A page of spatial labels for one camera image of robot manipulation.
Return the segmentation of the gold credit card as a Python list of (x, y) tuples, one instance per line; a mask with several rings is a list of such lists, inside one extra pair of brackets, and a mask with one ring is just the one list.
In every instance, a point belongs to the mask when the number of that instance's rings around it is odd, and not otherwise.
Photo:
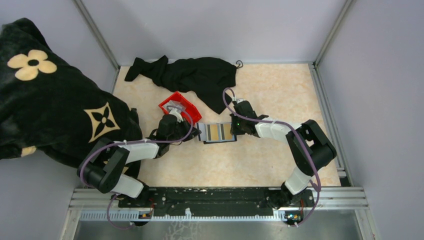
[(223, 141), (231, 142), (234, 141), (234, 135), (231, 132), (232, 125), (230, 122), (221, 124), (221, 138)]
[(208, 124), (206, 128), (208, 142), (219, 142), (221, 140), (221, 130), (218, 124)]

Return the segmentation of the red plastic bin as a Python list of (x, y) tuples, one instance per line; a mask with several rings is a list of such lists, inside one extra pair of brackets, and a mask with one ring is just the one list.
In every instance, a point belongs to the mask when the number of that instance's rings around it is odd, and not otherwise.
[(176, 111), (179, 112), (185, 120), (189, 122), (191, 120), (191, 123), (193, 124), (202, 119), (202, 115), (196, 106), (179, 92), (174, 92), (158, 105), (164, 114), (169, 114), (170, 111), (175, 110), (175, 108), (172, 108), (171, 106), (177, 107)]

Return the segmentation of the black leather card holder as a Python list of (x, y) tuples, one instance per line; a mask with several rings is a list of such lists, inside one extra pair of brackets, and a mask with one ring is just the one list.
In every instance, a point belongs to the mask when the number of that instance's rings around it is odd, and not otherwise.
[(197, 136), (200, 142), (204, 144), (217, 144), (236, 142), (237, 137), (231, 132), (230, 122), (221, 123), (196, 123), (196, 128), (200, 130)]

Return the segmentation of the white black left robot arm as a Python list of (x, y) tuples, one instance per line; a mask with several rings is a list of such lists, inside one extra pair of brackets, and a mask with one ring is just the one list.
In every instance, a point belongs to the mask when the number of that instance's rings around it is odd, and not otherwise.
[(83, 184), (99, 192), (130, 197), (132, 203), (144, 207), (149, 203), (148, 186), (123, 173), (124, 168), (141, 160), (162, 157), (173, 143), (192, 140), (201, 134), (191, 119), (166, 114), (157, 129), (141, 140), (111, 141), (100, 139), (87, 158), (79, 165), (77, 175)]

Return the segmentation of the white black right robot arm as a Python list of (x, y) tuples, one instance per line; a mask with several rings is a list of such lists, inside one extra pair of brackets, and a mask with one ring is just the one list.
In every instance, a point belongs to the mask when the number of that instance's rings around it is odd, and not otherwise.
[(289, 146), (296, 167), (282, 184), (281, 199), (287, 206), (295, 206), (316, 173), (336, 158), (335, 147), (315, 120), (309, 119), (294, 128), (268, 115), (257, 115), (247, 100), (237, 99), (232, 103), (230, 116), (234, 135), (248, 134)]

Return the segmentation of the stack of silver cards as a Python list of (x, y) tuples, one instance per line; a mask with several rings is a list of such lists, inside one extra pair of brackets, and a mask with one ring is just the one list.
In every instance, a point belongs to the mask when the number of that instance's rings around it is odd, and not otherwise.
[(170, 100), (163, 106), (168, 112), (171, 110), (171, 108), (176, 108), (181, 110), (183, 112), (186, 107), (179, 101)]

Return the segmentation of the black cloth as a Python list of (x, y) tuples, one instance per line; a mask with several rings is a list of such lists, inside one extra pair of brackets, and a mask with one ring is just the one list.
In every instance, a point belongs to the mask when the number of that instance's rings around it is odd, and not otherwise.
[(223, 92), (236, 86), (237, 70), (243, 67), (242, 61), (237, 63), (216, 57), (178, 59), (173, 63), (165, 55), (153, 62), (137, 57), (124, 80), (132, 82), (142, 75), (171, 92), (194, 92), (212, 111), (221, 114), (226, 108), (224, 102), (231, 101), (228, 95), (223, 98)]

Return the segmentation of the black floral blanket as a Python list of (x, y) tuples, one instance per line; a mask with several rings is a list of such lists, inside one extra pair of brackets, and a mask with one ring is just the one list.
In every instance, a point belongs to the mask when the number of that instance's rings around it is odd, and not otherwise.
[(1, 159), (39, 150), (78, 168), (102, 138), (142, 137), (137, 110), (54, 53), (30, 19), (1, 27)]

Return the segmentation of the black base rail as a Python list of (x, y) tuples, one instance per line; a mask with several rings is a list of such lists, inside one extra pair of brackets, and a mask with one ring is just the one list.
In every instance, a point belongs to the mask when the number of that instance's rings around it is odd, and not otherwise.
[(119, 195), (117, 200), (120, 208), (147, 208), (155, 217), (262, 217), (315, 204), (310, 189), (291, 195), (280, 187), (151, 187), (137, 198)]

